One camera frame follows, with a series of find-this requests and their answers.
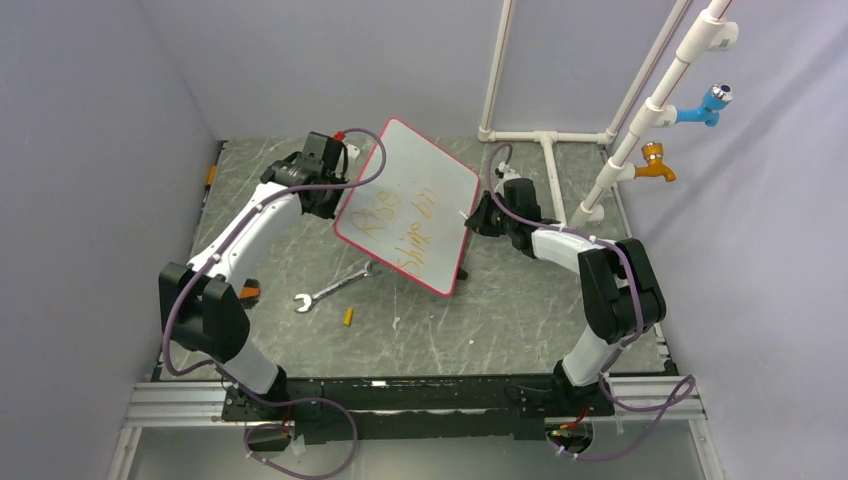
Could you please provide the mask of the red-framed whiteboard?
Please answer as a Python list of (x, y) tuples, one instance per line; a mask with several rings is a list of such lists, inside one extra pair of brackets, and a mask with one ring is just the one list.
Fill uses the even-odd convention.
[(388, 158), (372, 149), (349, 191), (336, 235), (440, 296), (453, 294), (468, 230), (464, 216), (480, 189), (476, 171), (398, 118), (380, 133)]

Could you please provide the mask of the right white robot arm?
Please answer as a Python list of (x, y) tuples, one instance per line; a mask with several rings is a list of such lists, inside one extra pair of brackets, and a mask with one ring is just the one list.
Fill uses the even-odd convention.
[(642, 242), (573, 233), (542, 217), (529, 179), (506, 180), (498, 191), (484, 191), (465, 225), (481, 236), (506, 236), (526, 256), (578, 275), (587, 325), (555, 365), (550, 391), (553, 406), (564, 415), (588, 404), (627, 341), (666, 317), (666, 301)]

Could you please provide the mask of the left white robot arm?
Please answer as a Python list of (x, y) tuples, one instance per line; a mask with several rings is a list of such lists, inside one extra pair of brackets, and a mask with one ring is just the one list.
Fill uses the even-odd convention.
[(264, 420), (287, 406), (287, 375), (251, 340), (239, 294), (271, 245), (304, 214), (332, 219), (349, 165), (345, 135), (312, 132), (301, 150), (269, 165), (233, 221), (205, 250), (184, 265), (167, 264), (158, 278), (162, 353), (168, 371), (177, 368), (170, 347), (205, 355), (232, 380), (250, 390), (248, 407)]

